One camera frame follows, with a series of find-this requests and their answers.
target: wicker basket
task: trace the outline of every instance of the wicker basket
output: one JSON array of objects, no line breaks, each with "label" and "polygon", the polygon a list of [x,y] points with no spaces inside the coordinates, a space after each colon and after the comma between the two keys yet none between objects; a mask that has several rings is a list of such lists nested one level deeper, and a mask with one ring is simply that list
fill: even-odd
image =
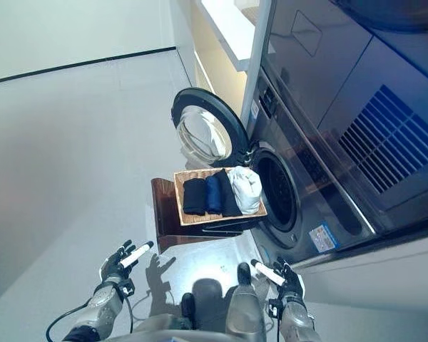
[{"label": "wicker basket", "polygon": [[253,218],[253,217],[266,216],[268,214],[266,212],[265,205],[263,204],[263,201],[261,199],[260,199],[260,206],[258,208],[258,211],[255,214],[251,214],[251,215],[223,217],[221,214],[205,214],[204,216],[198,216],[198,215],[189,215],[184,213],[183,211],[184,182],[186,180],[191,180],[193,178],[205,179],[207,176],[212,176],[215,173],[221,171],[223,168],[225,168],[226,172],[232,169],[232,167],[221,167],[221,168],[213,168],[213,169],[181,171],[174,174],[176,200],[178,202],[178,212],[179,212],[179,220],[180,220],[181,226],[189,226],[193,224],[206,224],[211,222],[231,221],[234,219],[247,219],[247,218]]}]

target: open washer door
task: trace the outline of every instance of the open washer door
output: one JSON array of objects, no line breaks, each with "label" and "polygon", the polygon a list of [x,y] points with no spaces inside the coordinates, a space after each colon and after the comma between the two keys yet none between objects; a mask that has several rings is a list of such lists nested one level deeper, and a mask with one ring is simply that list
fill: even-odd
[{"label": "open washer door", "polygon": [[186,155],[212,167],[248,164],[248,135],[233,110],[200,88],[181,90],[171,108]]}]

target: stacked washer dryer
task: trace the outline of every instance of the stacked washer dryer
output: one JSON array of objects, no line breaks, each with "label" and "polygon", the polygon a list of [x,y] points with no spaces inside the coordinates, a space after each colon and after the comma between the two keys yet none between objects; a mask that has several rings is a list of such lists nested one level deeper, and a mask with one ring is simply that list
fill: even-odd
[{"label": "stacked washer dryer", "polygon": [[402,56],[407,33],[395,39],[338,2],[272,2],[247,131],[205,90],[182,90],[172,109],[188,154],[260,175],[268,216],[253,235],[265,262],[428,234],[428,23],[396,26],[421,38]]}]

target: folded black cloth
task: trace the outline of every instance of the folded black cloth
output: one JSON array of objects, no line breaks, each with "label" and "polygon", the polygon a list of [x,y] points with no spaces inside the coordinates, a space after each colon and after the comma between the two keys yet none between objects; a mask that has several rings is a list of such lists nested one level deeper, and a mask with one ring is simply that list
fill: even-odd
[{"label": "folded black cloth", "polygon": [[221,171],[215,173],[214,176],[217,177],[220,183],[222,216],[241,216],[243,213],[240,211],[240,208],[238,208],[238,205],[236,204],[235,194],[233,193],[233,189],[231,188],[230,180],[228,179],[228,175],[225,172],[225,169],[222,169]]},{"label": "folded black cloth", "polygon": [[206,211],[206,183],[201,178],[184,182],[183,211],[190,215],[203,216]]},{"label": "folded black cloth", "polygon": [[219,179],[214,176],[206,177],[206,211],[208,214],[222,213],[221,188]]}]

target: label sticker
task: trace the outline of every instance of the label sticker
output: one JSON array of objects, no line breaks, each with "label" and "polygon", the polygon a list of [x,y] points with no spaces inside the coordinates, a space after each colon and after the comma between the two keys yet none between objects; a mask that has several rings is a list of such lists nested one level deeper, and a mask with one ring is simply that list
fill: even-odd
[{"label": "label sticker", "polygon": [[258,115],[258,104],[255,102],[255,100],[252,100],[250,111],[252,112],[252,117],[256,119]]},{"label": "label sticker", "polygon": [[335,237],[325,223],[309,232],[312,242],[317,247],[319,253],[323,253],[338,247]]}]

